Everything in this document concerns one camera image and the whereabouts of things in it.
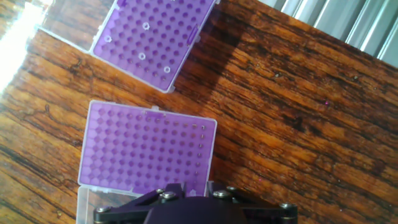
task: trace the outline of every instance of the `open box lid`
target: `open box lid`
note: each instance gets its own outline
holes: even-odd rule
[[[88,53],[114,0],[33,0],[32,3],[45,9],[39,29]]]
[[[92,224],[95,208],[120,207],[137,197],[126,193],[94,191],[88,187],[79,187],[77,194],[76,224]]]

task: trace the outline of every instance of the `black device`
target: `black device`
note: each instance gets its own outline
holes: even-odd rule
[[[261,200],[234,187],[208,182],[206,197],[186,197],[168,184],[118,208],[94,210],[94,224],[297,224],[297,206]]]

